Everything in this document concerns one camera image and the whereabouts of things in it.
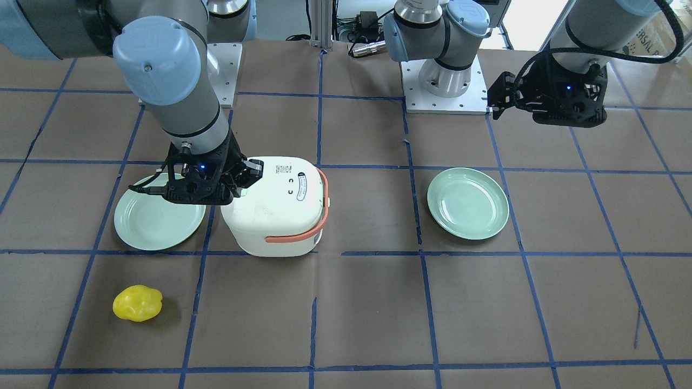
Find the green plate near right arm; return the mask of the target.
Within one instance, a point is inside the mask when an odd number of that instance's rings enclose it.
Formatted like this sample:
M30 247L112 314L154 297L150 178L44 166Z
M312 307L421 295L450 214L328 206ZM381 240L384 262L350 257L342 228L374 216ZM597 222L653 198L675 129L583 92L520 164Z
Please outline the green plate near right arm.
M114 211L121 241L139 250L158 251L184 242L200 227L206 207L174 204L161 196L126 190Z

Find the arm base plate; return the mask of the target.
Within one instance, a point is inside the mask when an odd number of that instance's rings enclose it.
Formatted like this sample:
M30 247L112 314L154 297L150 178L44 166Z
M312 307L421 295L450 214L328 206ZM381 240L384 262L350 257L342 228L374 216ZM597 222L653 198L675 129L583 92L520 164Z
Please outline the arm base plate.
M164 39L150 52L119 52L128 87L143 104L188 109L231 108L242 46L213 44L198 51L187 35Z
M487 87L479 57L465 70L467 76L452 77L449 84L464 93L457 97L437 96L425 88L421 76L424 60L401 62L401 81L408 113L470 114L487 113Z

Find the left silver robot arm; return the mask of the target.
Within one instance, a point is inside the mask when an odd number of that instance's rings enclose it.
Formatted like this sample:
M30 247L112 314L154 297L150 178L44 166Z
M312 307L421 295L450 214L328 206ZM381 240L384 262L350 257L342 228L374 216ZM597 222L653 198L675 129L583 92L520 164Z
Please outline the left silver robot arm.
M625 55L620 49L657 14L675 37L666 56ZM424 88L442 98L465 92L470 67L487 37L490 16L474 1L398 1L385 16L384 38L396 62L423 60ZM684 31L669 1L576 1L547 46L517 73L499 74L487 91L495 120L509 108L530 112L541 125L593 128L607 119L607 64L613 59L647 64L672 61Z

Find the green plate near left arm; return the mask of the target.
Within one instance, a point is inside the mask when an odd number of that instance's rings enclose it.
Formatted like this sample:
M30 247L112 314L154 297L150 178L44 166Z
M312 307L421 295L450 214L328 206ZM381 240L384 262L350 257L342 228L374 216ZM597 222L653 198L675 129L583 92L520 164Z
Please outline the green plate near left arm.
M437 174L428 185L426 202L435 222L463 239L496 236L509 219L509 200L499 183L466 167Z

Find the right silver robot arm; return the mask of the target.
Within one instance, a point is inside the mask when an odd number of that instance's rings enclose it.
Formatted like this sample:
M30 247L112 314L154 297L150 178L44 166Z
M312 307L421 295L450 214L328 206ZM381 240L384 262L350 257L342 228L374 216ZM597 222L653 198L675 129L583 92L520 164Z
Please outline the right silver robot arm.
M241 153L209 77L211 44L256 33L253 1L2 1L2 44L25 59L112 57L170 136L168 181L129 187L175 204L225 206L262 178Z

